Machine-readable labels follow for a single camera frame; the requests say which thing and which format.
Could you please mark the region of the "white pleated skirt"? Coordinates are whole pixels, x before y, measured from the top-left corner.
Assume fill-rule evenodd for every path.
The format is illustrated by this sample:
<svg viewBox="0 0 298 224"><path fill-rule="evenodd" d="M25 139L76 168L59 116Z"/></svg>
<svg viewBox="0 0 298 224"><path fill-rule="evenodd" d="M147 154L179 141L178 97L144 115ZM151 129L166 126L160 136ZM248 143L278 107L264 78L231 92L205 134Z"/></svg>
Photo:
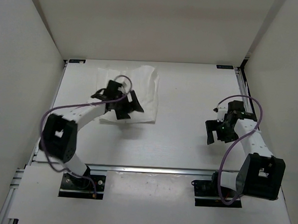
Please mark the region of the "white pleated skirt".
<svg viewBox="0 0 298 224"><path fill-rule="evenodd" d="M144 112L134 111L129 114L130 118L118 120L114 111L100 117L103 124L124 123L149 123L156 122L158 112L158 84L159 75L156 68L144 65L135 69L113 70L111 68L98 68L96 72L96 89L105 88L109 80L115 80L117 76L124 75L132 81L132 88Z"/></svg>

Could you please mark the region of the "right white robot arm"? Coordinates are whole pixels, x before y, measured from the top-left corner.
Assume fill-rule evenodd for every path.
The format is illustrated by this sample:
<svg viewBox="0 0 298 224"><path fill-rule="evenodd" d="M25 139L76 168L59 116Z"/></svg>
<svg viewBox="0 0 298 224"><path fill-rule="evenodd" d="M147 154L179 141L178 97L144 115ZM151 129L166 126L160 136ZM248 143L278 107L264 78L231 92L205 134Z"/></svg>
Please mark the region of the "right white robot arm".
<svg viewBox="0 0 298 224"><path fill-rule="evenodd" d="M230 189L237 196L277 200L286 165L267 148L258 128L260 120L245 110L242 101L231 101L227 107L217 106L214 111L217 118L205 123L207 144L215 142L214 134L217 140L232 146L240 143L245 160L237 173L215 171L211 193L220 196Z"/></svg>

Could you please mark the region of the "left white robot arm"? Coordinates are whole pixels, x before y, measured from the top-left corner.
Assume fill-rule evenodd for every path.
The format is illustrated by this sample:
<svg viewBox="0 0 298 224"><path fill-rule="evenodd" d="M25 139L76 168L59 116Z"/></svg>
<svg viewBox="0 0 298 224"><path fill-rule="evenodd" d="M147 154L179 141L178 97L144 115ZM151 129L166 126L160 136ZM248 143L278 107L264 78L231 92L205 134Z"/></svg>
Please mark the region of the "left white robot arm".
<svg viewBox="0 0 298 224"><path fill-rule="evenodd" d="M113 111L118 120L130 119L132 112L143 113L132 82L109 80L105 88L97 90L81 104L58 106L48 110L41 119L39 149L61 163L61 172L73 176L73 183L80 189L90 184L88 166L76 154L77 136L81 128L94 119Z"/></svg>

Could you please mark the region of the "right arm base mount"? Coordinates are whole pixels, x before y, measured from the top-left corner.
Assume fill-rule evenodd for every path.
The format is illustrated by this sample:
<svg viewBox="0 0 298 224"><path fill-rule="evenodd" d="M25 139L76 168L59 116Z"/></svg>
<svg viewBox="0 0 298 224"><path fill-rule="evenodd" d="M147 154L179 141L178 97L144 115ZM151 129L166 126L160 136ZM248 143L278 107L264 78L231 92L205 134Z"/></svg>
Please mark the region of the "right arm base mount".
<svg viewBox="0 0 298 224"><path fill-rule="evenodd" d="M218 172L214 172L210 180L193 180L195 207L222 207L242 208L241 200L238 198L232 204L225 205L220 200L217 189Z"/></svg>

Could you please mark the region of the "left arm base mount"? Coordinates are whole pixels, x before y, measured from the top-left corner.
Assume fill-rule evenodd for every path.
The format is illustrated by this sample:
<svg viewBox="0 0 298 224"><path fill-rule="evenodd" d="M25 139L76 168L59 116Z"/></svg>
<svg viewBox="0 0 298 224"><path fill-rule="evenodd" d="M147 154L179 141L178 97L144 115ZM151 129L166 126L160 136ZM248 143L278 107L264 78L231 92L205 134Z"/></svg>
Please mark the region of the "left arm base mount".
<svg viewBox="0 0 298 224"><path fill-rule="evenodd" d="M95 183L94 186L88 179L81 179L71 176L69 173L64 173L59 187L59 197L79 198L79 199L98 199L104 197L104 188L106 175L91 174L90 178Z"/></svg>

